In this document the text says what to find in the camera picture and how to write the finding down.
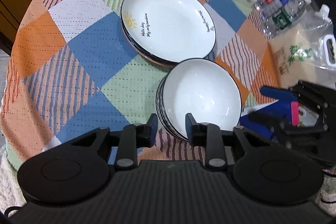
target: sun drawing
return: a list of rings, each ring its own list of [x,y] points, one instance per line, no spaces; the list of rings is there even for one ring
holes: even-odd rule
[[[135,19],[133,19],[128,13],[124,13],[123,19],[125,24],[132,28],[135,29],[137,27],[137,23],[135,22]]]

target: checkered tablecloth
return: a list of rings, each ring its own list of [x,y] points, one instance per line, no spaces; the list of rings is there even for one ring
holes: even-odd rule
[[[234,0],[199,1],[217,32],[209,58],[232,75],[245,104],[266,103],[259,88],[278,81],[258,14]],[[144,123],[155,112],[155,93],[168,70],[128,44],[121,2],[31,2],[16,35],[1,106],[2,133],[22,161],[100,126],[120,130]],[[201,148],[164,130],[155,147],[139,149],[139,159],[203,157]]]

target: metal bolt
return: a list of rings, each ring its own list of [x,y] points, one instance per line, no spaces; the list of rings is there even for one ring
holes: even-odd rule
[[[129,167],[133,165],[133,160],[131,159],[120,159],[117,161],[117,165],[119,165],[120,167]]]
[[[212,167],[222,167],[226,164],[225,160],[220,159],[220,158],[213,158],[209,160],[209,165]]]

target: plastic bag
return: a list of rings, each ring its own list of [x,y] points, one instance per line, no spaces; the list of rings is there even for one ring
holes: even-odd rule
[[[336,43],[329,8],[305,14],[269,43],[283,88],[305,80],[320,85],[336,82]]]

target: stack of plates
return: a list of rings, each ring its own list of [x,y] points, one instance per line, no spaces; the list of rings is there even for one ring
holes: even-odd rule
[[[197,0],[124,0],[121,19],[132,47],[160,65],[204,58],[215,45],[214,23]]]
[[[161,81],[156,110],[162,126],[171,135],[187,140],[187,113],[192,113],[196,122],[213,123],[232,131],[239,122],[242,101],[226,70],[209,60],[193,58],[176,65]]]

